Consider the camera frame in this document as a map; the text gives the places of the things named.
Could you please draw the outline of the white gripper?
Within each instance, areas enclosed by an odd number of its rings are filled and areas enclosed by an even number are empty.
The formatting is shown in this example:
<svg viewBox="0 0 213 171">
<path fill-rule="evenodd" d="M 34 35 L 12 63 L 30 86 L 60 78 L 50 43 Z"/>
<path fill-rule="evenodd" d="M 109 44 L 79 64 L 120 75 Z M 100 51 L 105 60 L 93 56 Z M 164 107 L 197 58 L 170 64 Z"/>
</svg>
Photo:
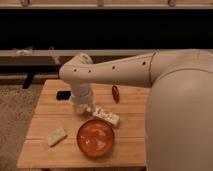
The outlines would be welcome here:
<svg viewBox="0 0 213 171">
<path fill-rule="evenodd" d="M 69 98 L 70 103 L 74 109 L 74 112 L 78 115 L 84 115 L 86 113 L 93 112 L 93 94 L 88 93 L 85 96 L 71 95 Z"/>
</svg>

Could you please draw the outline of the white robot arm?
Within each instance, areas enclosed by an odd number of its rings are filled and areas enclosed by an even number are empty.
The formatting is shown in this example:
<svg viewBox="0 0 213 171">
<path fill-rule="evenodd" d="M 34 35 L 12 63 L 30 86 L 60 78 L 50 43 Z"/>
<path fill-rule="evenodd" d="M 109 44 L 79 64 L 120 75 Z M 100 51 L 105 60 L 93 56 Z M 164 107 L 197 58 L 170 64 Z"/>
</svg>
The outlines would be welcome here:
<svg viewBox="0 0 213 171">
<path fill-rule="evenodd" d="M 92 100 L 93 83 L 148 88 L 147 171 L 213 171 L 213 53 L 155 51 L 98 64 L 80 53 L 59 75 L 76 104 Z"/>
</svg>

